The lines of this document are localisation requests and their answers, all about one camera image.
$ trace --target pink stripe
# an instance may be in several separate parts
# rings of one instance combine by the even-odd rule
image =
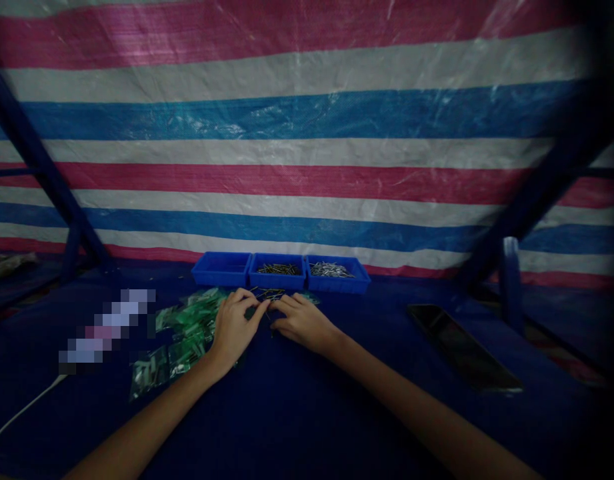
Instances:
[[[559,1],[213,0],[0,17],[0,66],[100,69],[528,35],[574,24]]]
[[[407,265],[403,265],[402,267],[397,268],[374,267],[372,265],[365,265],[365,268],[370,275],[390,275],[394,277],[417,277],[430,279],[452,278],[456,274],[456,272],[458,272],[457,268],[433,270],[419,267],[409,267]]]
[[[64,243],[53,243],[30,239],[0,238],[0,250],[6,251],[34,251],[42,253],[62,253]],[[134,248],[120,245],[106,245],[112,256],[117,258],[180,261],[195,263],[202,253],[170,248]],[[402,266],[397,268],[374,267],[365,265],[370,275],[391,275],[396,277],[418,278],[451,278],[457,269],[424,269],[418,267]],[[593,290],[614,290],[614,277],[606,275],[592,275],[589,273],[570,272],[522,272],[523,283],[530,285],[542,285],[544,287],[564,287]],[[497,281],[494,275],[491,281]]]
[[[31,239],[0,237],[0,251],[64,253],[65,244]]]
[[[243,195],[364,198],[464,205],[504,205],[528,169],[440,169],[281,165],[58,163],[73,189],[213,192]],[[0,163],[0,168],[18,164]],[[1,186],[37,187],[32,177]],[[614,205],[614,179],[581,179],[560,205]]]
[[[561,271],[521,272],[522,283],[542,287],[576,288],[587,290],[614,290],[614,277],[592,273],[572,273]],[[498,282],[497,273],[490,281]]]

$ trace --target blue fabric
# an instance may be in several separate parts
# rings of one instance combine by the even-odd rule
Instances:
[[[585,85],[556,81],[186,103],[27,102],[23,107],[44,139],[526,138],[554,136]]]
[[[394,223],[256,217],[224,213],[133,209],[85,209],[94,228],[190,233],[210,237],[288,241],[393,251],[435,249],[468,252],[488,227],[419,227]],[[65,227],[52,207],[0,203],[0,222]],[[561,225],[532,232],[522,250],[578,255],[614,254],[614,227]]]

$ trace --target smartphone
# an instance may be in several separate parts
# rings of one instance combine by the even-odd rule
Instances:
[[[408,305],[407,312],[453,368],[478,391],[520,392],[509,370],[437,305]]]

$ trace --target right hand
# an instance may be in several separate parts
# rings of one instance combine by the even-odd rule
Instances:
[[[269,309],[280,310],[287,317],[273,322],[271,328],[286,338],[326,355],[335,346],[336,340],[344,335],[318,308],[299,293],[292,297],[283,295],[273,302]]]

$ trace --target blue plastic bin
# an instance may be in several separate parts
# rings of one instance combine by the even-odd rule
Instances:
[[[342,265],[355,278],[316,277],[311,274],[311,264],[319,261]],[[362,294],[367,291],[370,283],[371,279],[367,270],[355,257],[307,255],[307,288],[309,290]]]
[[[206,252],[191,269],[198,285],[246,287],[250,253]]]
[[[258,273],[258,268],[265,263],[293,264],[300,269],[302,275],[274,275],[273,273]],[[307,280],[305,259],[302,255],[281,255],[279,253],[256,253],[249,266],[249,279],[252,287],[282,288],[285,290],[302,290]]]

